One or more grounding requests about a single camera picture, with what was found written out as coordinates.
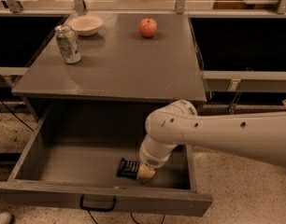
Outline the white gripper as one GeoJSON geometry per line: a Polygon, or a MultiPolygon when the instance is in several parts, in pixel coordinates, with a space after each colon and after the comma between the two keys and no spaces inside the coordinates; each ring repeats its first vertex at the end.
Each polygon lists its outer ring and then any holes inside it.
{"type": "Polygon", "coordinates": [[[163,158],[154,157],[145,147],[140,148],[139,158],[142,163],[139,165],[136,180],[142,183],[150,181],[155,175],[154,169],[163,167],[169,159],[168,156],[163,158]]]}

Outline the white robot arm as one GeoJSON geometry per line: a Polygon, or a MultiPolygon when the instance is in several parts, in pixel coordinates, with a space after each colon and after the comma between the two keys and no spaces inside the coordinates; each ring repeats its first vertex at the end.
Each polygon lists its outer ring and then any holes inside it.
{"type": "Polygon", "coordinates": [[[179,100],[151,112],[139,150],[137,179],[151,180],[179,145],[206,147],[286,167],[286,111],[200,116],[179,100]]]}

